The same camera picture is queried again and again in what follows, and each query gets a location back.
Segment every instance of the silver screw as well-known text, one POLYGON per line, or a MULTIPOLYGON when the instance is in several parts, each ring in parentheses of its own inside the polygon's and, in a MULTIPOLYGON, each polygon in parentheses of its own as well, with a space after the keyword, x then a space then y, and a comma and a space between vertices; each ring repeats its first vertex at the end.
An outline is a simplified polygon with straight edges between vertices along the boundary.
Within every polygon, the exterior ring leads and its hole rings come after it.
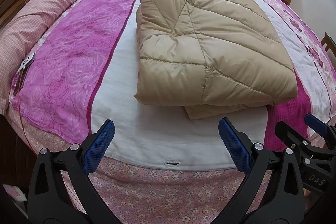
POLYGON ((70 149, 73 150, 73 151, 77 150, 78 148, 79 148, 79 144, 78 143, 74 143, 74 144, 72 144, 70 146, 70 149))
POLYGON ((286 151, 286 153, 289 154, 289 155, 293 154, 293 150, 290 149, 290 148, 286 148, 285 151, 286 151))
POLYGON ((48 149, 47 148, 42 148, 41 150, 40 150, 40 153, 42 154, 42 155, 44 155, 45 153, 47 153, 48 152, 48 149))
POLYGON ((261 143, 256 143, 254 145, 254 147, 257 149, 257 150, 262 150, 264 148, 264 146, 261 144, 261 143))

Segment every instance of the pink checkered bolster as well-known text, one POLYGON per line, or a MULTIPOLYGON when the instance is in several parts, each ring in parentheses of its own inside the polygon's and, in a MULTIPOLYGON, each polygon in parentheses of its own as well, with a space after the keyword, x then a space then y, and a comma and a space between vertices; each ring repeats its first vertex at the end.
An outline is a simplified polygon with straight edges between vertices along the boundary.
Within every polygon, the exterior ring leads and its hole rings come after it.
POLYGON ((0 33, 0 114, 22 60, 58 16, 76 0, 30 0, 0 33))

